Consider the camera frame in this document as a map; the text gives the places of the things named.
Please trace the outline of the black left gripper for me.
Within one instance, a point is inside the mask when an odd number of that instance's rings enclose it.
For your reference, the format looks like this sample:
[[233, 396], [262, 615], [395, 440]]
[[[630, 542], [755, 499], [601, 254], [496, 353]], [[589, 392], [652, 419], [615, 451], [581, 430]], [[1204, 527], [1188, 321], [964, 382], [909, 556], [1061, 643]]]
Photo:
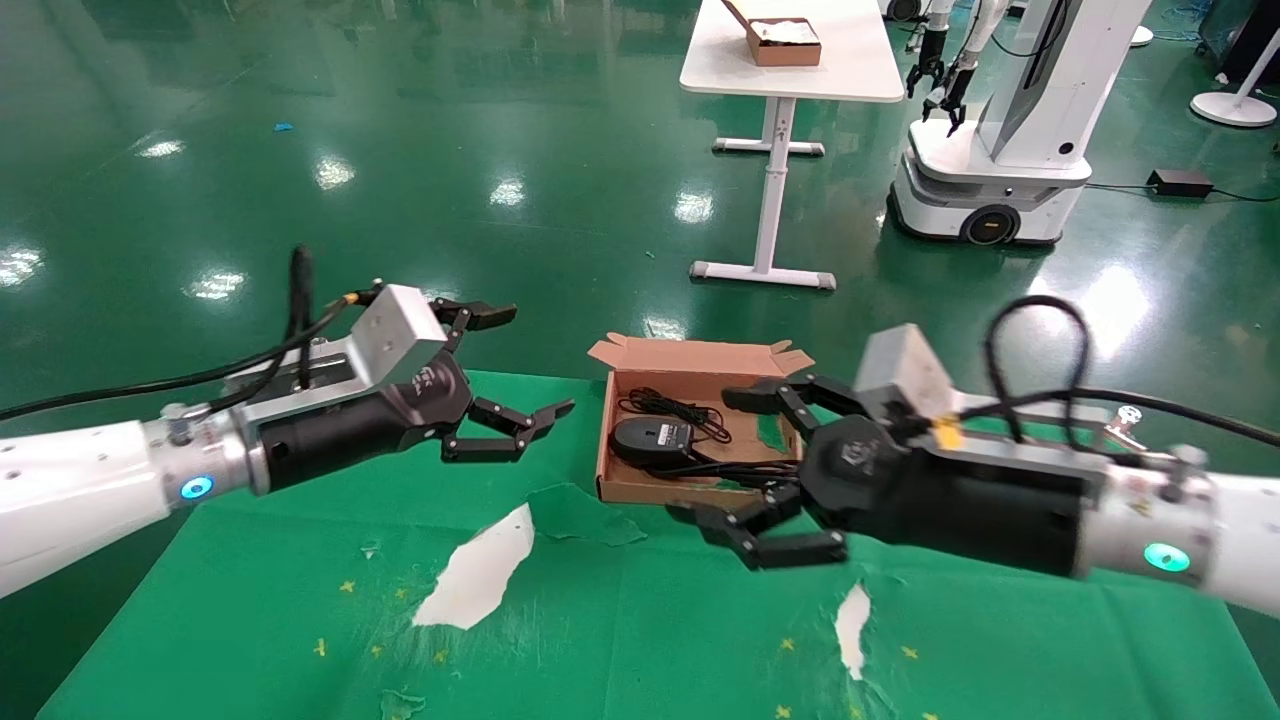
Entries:
[[[278, 492], [329, 475], [370, 459], [404, 452], [425, 439], [442, 437], [443, 462], [517, 462], [529, 446], [572, 413], [567, 398], [532, 414], [516, 411], [488, 398], [472, 400], [468, 379], [454, 357], [466, 333], [511, 323], [515, 305], [430, 301], [447, 338], [435, 357], [411, 380], [388, 386], [328, 407], [268, 423], [259, 432], [265, 452], [265, 491]], [[499, 437], [460, 438], [456, 429], [466, 418]]]

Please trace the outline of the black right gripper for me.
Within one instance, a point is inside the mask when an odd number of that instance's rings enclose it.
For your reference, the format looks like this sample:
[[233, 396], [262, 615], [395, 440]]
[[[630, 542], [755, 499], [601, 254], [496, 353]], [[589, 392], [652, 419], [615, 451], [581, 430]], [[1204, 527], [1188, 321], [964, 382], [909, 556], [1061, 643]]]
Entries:
[[[667, 505], [676, 521], [751, 571], [845, 562], [841, 530], [1046, 575], [1076, 570], [1085, 501], [1096, 488], [1092, 460], [987, 441], [959, 450], [901, 445], [865, 416], [851, 388], [827, 375], [728, 387], [722, 402], [781, 415], [804, 442], [801, 491], [776, 486], [739, 509]], [[822, 423], [812, 405], [842, 418]], [[767, 534], [799, 516], [805, 501], [819, 524], [836, 530]]]

